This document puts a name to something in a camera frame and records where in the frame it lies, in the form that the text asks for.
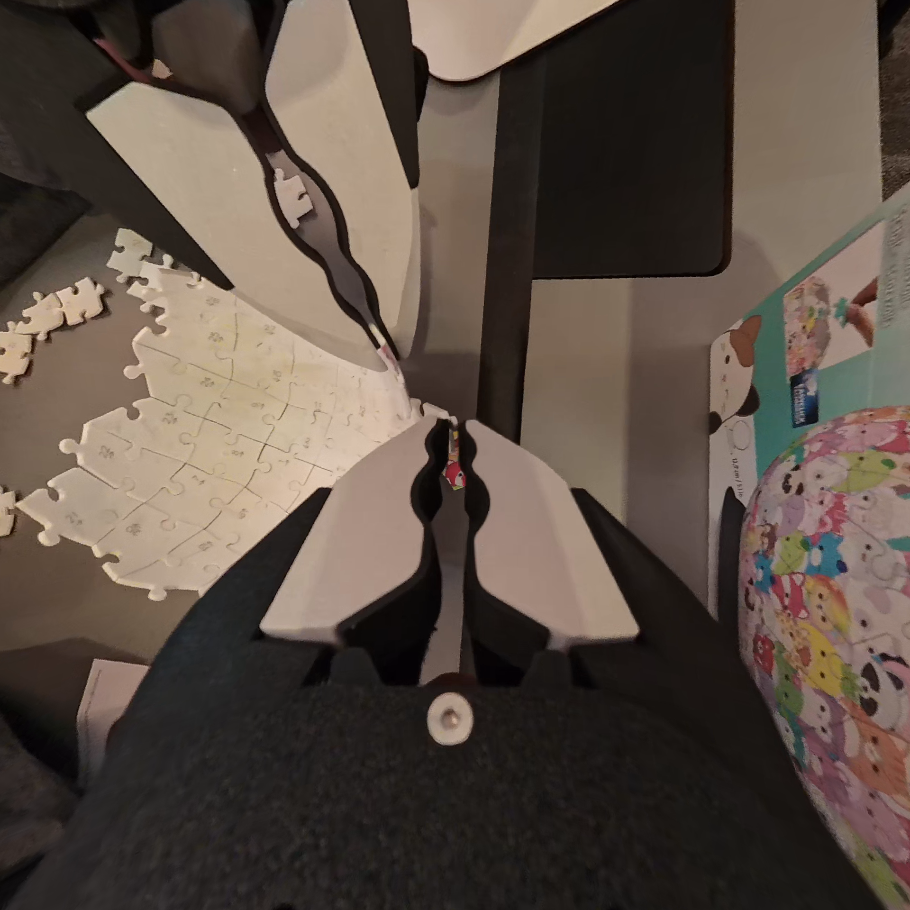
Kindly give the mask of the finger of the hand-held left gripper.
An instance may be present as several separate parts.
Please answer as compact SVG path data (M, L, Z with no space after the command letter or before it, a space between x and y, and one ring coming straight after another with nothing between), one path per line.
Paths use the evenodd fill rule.
M418 104L407 2L287 2L264 104L329 211L337 289L407 358L419 321Z
M360 365L378 337L397 355L368 306L337 289L319 237L330 212L286 146L271 165L222 106L138 82L86 118L245 302Z

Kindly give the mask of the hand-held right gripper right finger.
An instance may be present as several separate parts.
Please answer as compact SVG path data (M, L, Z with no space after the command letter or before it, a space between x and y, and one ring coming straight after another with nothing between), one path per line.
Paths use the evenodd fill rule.
M470 543L465 618L492 653L566 653L640 627L570 486L477 420L461 439Z

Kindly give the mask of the black rounded table panel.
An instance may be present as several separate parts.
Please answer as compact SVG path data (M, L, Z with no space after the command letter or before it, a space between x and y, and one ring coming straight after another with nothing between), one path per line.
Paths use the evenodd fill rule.
M734 2L617 2L543 60L533 278L722 272Z

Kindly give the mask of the printed cardboard puzzle box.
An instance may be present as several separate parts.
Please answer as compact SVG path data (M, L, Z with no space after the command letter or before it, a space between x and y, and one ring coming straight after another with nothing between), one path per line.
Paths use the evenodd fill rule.
M909 894L909 196L709 356L709 608L886 908Z

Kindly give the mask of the person's dark grey sweatshirt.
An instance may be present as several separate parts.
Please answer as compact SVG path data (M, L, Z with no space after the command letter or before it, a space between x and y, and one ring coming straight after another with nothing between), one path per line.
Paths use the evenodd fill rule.
M1 175L1 289L17 279L91 210L74 192Z

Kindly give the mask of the half-built colourful puzzle ball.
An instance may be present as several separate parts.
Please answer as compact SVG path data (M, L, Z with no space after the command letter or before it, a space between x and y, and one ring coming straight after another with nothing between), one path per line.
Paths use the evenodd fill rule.
M46 547L70 540L153 601L204 593L294 507L432 414L390 362L370 370L280 326L233 292L141 263L128 293L158 311L125 376L147 394L60 442L74 467L17 509Z

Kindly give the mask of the scattered pile of puzzle pieces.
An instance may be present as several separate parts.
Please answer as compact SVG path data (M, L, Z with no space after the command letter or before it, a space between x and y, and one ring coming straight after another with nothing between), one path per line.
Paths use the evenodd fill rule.
M230 384L254 395L280 399L310 366L327 356L252 308L236 293L199 274L176 267L171 256L150 259L152 244L120 228L108 267L122 290L144 313L157 313L132 341L136 363L125 368L131 380L145 381L159 400L194 402L224 396ZM19 318L2 323L2 385L13 386L32 364L37 344L63 328L103 316L113 290L91 277L61 290L35 292Z

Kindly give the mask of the white printed instruction leaflet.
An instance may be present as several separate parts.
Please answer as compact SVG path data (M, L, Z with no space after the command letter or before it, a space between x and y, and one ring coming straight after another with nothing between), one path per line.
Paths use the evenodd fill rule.
M93 659L75 717L77 784L86 791L104 764L108 738L134 698L149 667Z

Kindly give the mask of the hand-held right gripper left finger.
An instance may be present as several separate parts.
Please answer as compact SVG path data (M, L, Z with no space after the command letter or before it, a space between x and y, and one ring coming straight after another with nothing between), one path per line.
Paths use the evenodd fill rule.
M339 645L371 608L426 576L449 419L423 418L332 487L259 624L267 637Z

